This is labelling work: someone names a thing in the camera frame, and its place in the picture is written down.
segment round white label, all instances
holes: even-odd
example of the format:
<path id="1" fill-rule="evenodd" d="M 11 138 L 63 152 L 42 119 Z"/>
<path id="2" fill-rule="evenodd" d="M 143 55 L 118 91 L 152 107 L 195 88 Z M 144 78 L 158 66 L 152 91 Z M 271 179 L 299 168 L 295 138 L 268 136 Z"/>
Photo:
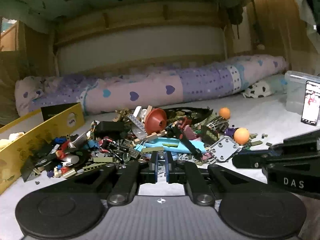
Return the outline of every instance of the round white label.
<path id="1" fill-rule="evenodd" d="M 67 118 L 67 126 L 73 127 L 75 125 L 76 125 L 76 115 L 74 113 L 71 113 L 68 115 L 68 118 Z"/>

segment smartphone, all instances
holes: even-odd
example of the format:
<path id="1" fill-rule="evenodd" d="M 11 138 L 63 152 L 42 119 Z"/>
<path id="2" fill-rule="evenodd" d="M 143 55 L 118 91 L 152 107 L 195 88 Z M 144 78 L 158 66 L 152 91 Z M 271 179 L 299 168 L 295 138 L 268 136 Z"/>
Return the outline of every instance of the smartphone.
<path id="1" fill-rule="evenodd" d="M 320 110 L 320 84 L 307 81 L 301 122 L 317 125 Z"/>

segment orange ball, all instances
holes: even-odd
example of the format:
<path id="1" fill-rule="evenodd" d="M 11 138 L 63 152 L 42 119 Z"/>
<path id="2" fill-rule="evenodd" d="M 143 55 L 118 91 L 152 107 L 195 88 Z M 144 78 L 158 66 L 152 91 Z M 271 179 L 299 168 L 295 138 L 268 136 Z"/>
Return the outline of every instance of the orange ball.
<path id="1" fill-rule="evenodd" d="M 230 118 L 230 109 L 227 107 L 223 107 L 219 111 L 219 115 L 222 116 L 224 119 Z"/>
<path id="2" fill-rule="evenodd" d="M 246 144 L 250 139 L 250 133 L 246 128 L 239 128 L 235 131 L 233 138 L 238 144 Z"/>

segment yellow box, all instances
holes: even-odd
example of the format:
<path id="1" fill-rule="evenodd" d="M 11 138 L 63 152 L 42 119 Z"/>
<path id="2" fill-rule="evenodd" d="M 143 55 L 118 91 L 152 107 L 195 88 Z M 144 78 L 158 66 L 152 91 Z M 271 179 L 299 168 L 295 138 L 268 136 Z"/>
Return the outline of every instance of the yellow box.
<path id="1" fill-rule="evenodd" d="M 19 122 L 38 114 L 41 110 L 29 113 L 0 129 L 0 133 Z M 32 150 L 41 147 L 43 140 L 52 141 L 56 137 L 71 134 L 84 125 L 81 104 L 78 103 L 67 110 L 53 116 L 49 120 L 34 127 L 26 134 L 13 141 L 0 151 L 0 194 L 20 177 L 20 168 L 32 154 Z"/>

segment clear plastic bin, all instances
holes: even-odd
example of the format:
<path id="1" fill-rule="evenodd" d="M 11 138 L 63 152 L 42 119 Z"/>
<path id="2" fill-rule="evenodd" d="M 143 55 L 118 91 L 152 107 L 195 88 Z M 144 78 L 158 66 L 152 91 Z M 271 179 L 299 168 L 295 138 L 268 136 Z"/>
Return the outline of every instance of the clear plastic bin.
<path id="1" fill-rule="evenodd" d="M 320 83 L 320 77 L 297 71 L 287 71 L 284 77 L 288 83 L 286 109 L 290 112 L 302 114 L 306 82 L 313 81 Z"/>

